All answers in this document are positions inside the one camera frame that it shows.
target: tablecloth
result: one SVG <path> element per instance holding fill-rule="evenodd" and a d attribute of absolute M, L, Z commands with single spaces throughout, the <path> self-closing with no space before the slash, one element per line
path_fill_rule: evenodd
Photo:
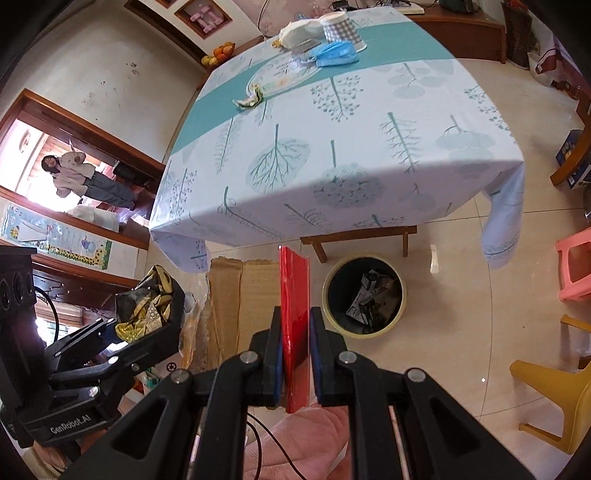
<path fill-rule="evenodd" d="M 168 160 L 150 232 L 184 271 L 207 269 L 204 240 L 232 247 L 352 229 L 419 225 L 483 191 L 491 267 L 517 245 L 524 161 L 467 70 L 390 7 L 351 12 L 357 63 L 303 67 L 253 47 L 211 75 Z M 241 111 L 249 86 L 264 101 Z"/>

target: children's poster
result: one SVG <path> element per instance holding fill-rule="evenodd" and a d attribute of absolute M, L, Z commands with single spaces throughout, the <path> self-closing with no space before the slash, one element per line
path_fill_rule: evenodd
<path fill-rule="evenodd" d="M 58 222 L 15 203 L 6 206 L 0 236 L 12 244 L 36 247 L 40 253 L 70 263 L 106 270 L 113 242 Z"/>

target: pink plastic stool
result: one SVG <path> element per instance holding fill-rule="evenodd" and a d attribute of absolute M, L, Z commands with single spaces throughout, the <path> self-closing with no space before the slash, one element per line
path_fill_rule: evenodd
<path fill-rule="evenodd" d="M 562 255 L 558 274 L 562 276 L 563 288 L 560 290 L 560 300 L 585 300 L 584 296 L 591 293 L 591 274 L 573 282 L 570 276 L 569 251 L 571 248 L 578 247 L 591 242 L 591 228 L 576 233 L 564 240 L 556 242 L 556 250 Z"/>

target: blue box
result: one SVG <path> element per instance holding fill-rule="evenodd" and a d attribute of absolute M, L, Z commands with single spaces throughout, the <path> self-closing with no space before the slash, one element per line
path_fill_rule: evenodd
<path fill-rule="evenodd" d="M 566 140 L 562 145 L 562 148 L 556 154 L 558 165 L 562 165 L 570 156 L 582 133 L 582 130 L 570 131 L 569 136 L 566 137 Z M 581 189 L 587 185 L 591 185 L 591 154 L 587 155 L 583 159 L 579 165 L 579 168 L 577 168 L 572 175 L 568 176 L 566 181 L 569 183 L 569 187 L 572 190 Z"/>

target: red board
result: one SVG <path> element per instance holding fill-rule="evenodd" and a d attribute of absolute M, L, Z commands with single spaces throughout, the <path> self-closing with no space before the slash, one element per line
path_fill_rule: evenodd
<path fill-rule="evenodd" d="M 287 413 L 308 405 L 310 397 L 310 264 L 280 247 L 281 331 Z"/>

